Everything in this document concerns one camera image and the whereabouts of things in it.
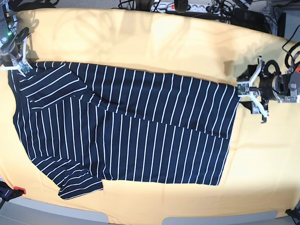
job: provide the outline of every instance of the shirt sleeve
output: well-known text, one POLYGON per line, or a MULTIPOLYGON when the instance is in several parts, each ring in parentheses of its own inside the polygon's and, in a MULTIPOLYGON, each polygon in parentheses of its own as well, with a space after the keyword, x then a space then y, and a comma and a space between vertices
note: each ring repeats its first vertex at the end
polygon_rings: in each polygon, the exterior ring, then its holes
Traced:
POLYGON ((103 189, 101 179, 71 159, 38 157, 32 163, 60 187, 58 195, 64 200, 103 189))
POLYGON ((65 98, 91 92, 66 64, 27 76, 20 82, 20 92, 30 102, 32 111, 40 111, 65 98))

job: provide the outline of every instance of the yellow tablecloth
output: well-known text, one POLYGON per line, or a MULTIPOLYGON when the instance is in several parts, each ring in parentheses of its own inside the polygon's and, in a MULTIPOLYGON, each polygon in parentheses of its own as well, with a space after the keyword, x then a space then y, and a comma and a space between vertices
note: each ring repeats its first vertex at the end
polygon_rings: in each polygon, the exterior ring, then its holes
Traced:
MULTIPOLYGON (((232 84, 258 55, 284 69, 284 39, 219 22, 104 9, 40 9, 18 16, 32 32, 28 58, 38 61, 89 62, 232 84)), ((133 225, 270 210, 282 216, 300 198, 300 105, 272 102, 266 124, 239 106, 219 186, 104 180, 103 191, 64 201, 18 139, 6 72, 0 73, 0 90, 0 176, 25 188, 27 198, 103 212, 110 223, 133 225)))

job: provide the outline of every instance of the metal bracket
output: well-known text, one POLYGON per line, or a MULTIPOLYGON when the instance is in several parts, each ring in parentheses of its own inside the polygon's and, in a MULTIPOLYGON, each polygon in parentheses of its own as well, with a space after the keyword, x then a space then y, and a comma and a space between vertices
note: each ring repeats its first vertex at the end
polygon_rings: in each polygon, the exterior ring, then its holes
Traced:
POLYGON ((258 101, 257 96, 259 95, 257 91, 251 91, 250 88, 254 87, 253 83, 259 74, 263 70, 263 59, 261 56, 258 58, 258 65, 256 67, 255 72, 250 77, 248 81, 238 82, 238 96, 239 97, 249 97, 255 106, 259 109, 259 112, 263 115, 263 117, 267 118, 269 116, 268 110, 265 110, 264 106, 258 101))

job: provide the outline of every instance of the power strip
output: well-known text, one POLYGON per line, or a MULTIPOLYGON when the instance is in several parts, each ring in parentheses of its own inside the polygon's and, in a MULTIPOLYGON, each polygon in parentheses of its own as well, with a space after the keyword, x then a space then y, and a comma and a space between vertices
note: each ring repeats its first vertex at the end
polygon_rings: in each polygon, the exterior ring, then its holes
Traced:
MULTIPOLYGON (((157 2, 154 2, 154 5, 151 7, 151 12, 154 11, 157 2)), ((186 13, 208 13, 211 11, 216 11, 216 6, 203 5, 203 4, 189 4, 186 13)), ((157 7, 158 12, 176 12, 174 2, 161 2, 157 7)))

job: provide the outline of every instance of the striped shirt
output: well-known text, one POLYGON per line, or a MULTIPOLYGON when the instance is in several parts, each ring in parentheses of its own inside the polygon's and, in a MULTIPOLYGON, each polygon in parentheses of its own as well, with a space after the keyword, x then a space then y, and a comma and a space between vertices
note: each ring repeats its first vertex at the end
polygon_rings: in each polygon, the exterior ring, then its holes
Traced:
POLYGON ((102 179, 218 185, 236 88, 116 67, 39 62, 13 71, 15 128, 29 159, 71 199, 102 179))

